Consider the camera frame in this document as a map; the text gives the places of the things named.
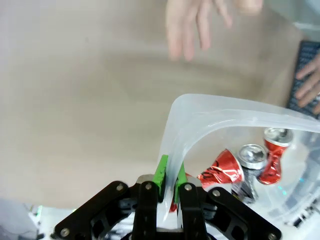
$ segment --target translucent plastic container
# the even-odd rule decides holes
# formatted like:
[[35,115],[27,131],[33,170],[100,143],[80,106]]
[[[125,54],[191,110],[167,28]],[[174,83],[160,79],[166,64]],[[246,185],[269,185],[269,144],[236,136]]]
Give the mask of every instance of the translucent plastic container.
[[[203,161],[197,159],[197,165],[204,170],[208,167],[203,163],[205,158],[215,159],[224,149],[236,153],[244,144],[263,146],[264,128],[292,129],[294,140],[281,159],[281,181],[272,185],[256,181],[259,199],[250,207],[277,226],[284,240],[303,240],[316,224],[308,209],[320,196],[320,122],[265,103],[202,94],[186,94],[174,101],[159,153],[159,158],[169,155],[166,204],[160,209],[165,213],[169,210],[183,160],[189,171],[187,161],[192,157],[186,156],[203,156]],[[293,226],[301,215],[305,216],[302,221],[310,222]],[[225,239],[214,229],[208,231],[214,231],[217,239]]]

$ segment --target crushed red soda can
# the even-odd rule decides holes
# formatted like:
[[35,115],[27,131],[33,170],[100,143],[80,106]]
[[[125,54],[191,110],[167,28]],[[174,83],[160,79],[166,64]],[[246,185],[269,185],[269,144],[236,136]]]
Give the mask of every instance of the crushed red soda can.
[[267,165],[258,177],[260,183],[270,185],[281,180],[281,157],[293,139],[294,134],[290,129],[271,127],[264,130],[264,144],[269,153]]
[[197,176],[202,187],[214,184],[234,184],[245,180],[244,171],[237,158],[228,150],[222,151],[213,164]]

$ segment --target can top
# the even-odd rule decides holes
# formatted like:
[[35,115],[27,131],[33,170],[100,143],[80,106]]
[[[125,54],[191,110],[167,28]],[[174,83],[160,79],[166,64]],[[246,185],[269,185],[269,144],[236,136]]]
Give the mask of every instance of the can top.
[[263,169],[267,164],[267,153],[264,147],[258,144],[247,144],[238,152],[238,160],[241,166],[252,169]]
[[290,146],[294,133],[290,129],[269,127],[264,130],[264,139],[280,147]]

